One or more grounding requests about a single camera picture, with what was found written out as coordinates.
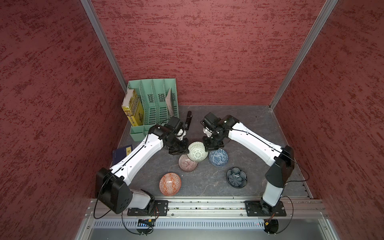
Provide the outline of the pink striped bowl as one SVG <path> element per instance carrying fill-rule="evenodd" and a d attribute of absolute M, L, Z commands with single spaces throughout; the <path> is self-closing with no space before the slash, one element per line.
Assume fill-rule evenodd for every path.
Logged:
<path fill-rule="evenodd" d="M 179 167 L 184 172 L 192 172 L 198 166 L 197 162 L 194 162 L 188 158 L 188 155 L 181 155 L 179 158 Z"/>

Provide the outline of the white green pattern bowl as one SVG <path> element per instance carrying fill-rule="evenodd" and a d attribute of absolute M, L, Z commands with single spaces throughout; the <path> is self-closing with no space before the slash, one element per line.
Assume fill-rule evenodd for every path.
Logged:
<path fill-rule="evenodd" d="M 188 158 L 193 162 L 202 162 L 208 157 L 208 152 L 206 152 L 205 146 L 202 142 L 193 142 L 188 147 L 189 153 L 187 154 Z"/>

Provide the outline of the orange white pattern bowl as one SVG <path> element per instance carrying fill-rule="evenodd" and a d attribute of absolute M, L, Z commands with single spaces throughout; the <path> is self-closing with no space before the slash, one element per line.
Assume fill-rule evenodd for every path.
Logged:
<path fill-rule="evenodd" d="M 159 183 L 159 189 L 164 196 L 174 196 L 180 191 L 181 186 L 181 178 L 175 173 L 165 174 Z"/>

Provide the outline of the dark flower-shaped bowl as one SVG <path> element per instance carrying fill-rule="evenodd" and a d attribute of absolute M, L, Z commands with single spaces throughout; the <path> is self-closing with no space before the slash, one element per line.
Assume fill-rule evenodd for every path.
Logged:
<path fill-rule="evenodd" d="M 237 167 L 233 167 L 227 171 L 226 179 L 229 185 L 236 189 L 241 189 L 247 185 L 246 173 Z"/>

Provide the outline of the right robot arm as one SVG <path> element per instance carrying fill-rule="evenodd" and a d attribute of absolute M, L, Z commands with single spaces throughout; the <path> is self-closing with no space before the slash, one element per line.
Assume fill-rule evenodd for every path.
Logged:
<path fill-rule="evenodd" d="M 203 144 L 207 152 L 224 147 L 223 140 L 228 138 L 252 151 L 270 167 L 265 174 L 267 185 L 259 203 L 261 212 L 270 216 L 295 168 L 294 150 L 267 141 L 231 115 L 221 119 L 208 113 L 201 124 L 206 134 Z"/>

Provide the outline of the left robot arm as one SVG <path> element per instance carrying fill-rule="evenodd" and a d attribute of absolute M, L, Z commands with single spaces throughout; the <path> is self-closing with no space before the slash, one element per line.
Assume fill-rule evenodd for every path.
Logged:
<path fill-rule="evenodd" d="M 165 125 L 154 125 L 145 139 L 123 160 L 109 169 L 101 168 L 96 174 L 97 202 L 110 211 L 121 214 L 127 208 L 153 212 L 154 197 L 144 190 L 131 190 L 130 184 L 147 161 L 163 147 L 170 155 L 186 154 L 188 139 L 182 123 L 169 121 Z"/>

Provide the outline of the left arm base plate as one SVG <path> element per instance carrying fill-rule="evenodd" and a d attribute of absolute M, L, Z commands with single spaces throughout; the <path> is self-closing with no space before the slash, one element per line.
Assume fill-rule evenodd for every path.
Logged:
<path fill-rule="evenodd" d="M 161 217 L 168 214 L 169 201 L 167 200 L 151 200 L 144 209 L 128 208 L 128 216 L 151 216 Z"/>

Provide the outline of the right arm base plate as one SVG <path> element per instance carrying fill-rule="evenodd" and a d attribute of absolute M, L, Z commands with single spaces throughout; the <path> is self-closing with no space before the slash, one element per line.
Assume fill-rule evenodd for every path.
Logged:
<path fill-rule="evenodd" d="M 248 217 L 286 217 L 287 213 L 282 201 L 278 201 L 275 206 L 270 206 L 264 201 L 245 201 Z"/>

